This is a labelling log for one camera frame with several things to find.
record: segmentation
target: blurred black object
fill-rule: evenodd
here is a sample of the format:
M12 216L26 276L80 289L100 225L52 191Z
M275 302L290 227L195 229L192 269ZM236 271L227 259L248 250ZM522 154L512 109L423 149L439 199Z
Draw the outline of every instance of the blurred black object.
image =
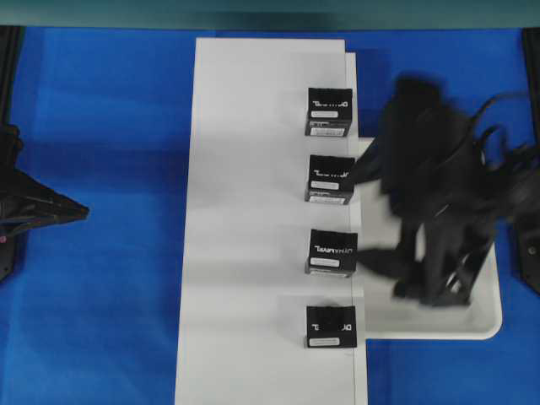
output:
M0 280L13 271L17 235L85 219L89 212L15 168L23 142L8 121L22 34L20 27L0 26Z
M394 278L393 294L424 305L468 305L471 290L495 236L497 219L513 221L540 208L538 150L509 150L504 161L485 161L483 147L500 126L475 129L501 94L466 116L432 81L401 77L381 119L381 133L351 170L348 181L381 179L391 212L402 220L393 249L358 252L375 273ZM426 247L415 257L423 225Z
M526 75L531 95L532 125L540 143L540 28L521 32ZM540 212L519 218L514 227L521 264L521 278L540 294Z

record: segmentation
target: black box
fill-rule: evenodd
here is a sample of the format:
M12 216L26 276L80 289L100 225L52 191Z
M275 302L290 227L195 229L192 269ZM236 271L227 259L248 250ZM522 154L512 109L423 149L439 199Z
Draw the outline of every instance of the black box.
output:
M357 234L312 229L305 272L350 277L356 271L357 249Z
M308 348L356 348L356 311L353 306L308 306Z
M346 137L353 121L351 89L308 89L308 137Z
M354 158L311 155L305 200L310 203L348 204L354 185L345 186L343 181L353 165Z

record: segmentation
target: white label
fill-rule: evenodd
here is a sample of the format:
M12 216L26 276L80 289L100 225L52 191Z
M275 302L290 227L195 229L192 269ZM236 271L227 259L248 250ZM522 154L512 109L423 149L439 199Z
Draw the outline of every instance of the white label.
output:
M310 135L312 137L342 137L345 128L312 128Z
M312 111L311 118L338 118L337 111Z
M339 337L310 339L310 346L339 346Z
M331 181L312 181L311 186L313 188L324 188L325 190L338 190L339 184Z
M325 259L323 257L312 257L310 259L310 264L312 264L313 266L339 267L339 260Z
M310 270L310 274L318 274L321 276L333 276L333 277L342 277L346 278L348 275L344 273L336 273L331 270Z
M340 204L345 203L345 198L311 196L310 203Z

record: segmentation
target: white paper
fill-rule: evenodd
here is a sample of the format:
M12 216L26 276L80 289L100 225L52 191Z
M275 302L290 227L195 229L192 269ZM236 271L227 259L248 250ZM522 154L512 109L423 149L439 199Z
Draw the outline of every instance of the white paper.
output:
M197 40L176 404L364 403L356 278L304 270L312 228L350 230L304 201L309 155L348 153L304 135L307 89L345 72L340 40ZM306 306L353 301L358 349L304 347Z

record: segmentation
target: blue table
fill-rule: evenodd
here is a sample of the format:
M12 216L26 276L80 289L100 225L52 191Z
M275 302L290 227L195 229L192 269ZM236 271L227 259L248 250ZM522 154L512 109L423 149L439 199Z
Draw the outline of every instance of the blue table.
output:
M197 36L345 38L366 136L402 71L444 77L469 113L527 88L518 30L28 29L13 95L19 165L91 215L32 231L0 285L1 404L173 403ZM505 123L514 146L533 140L527 100L484 121ZM540 297L517 279L504 225L497 255L500 332L486 342L369 342L371 405L540 402Z

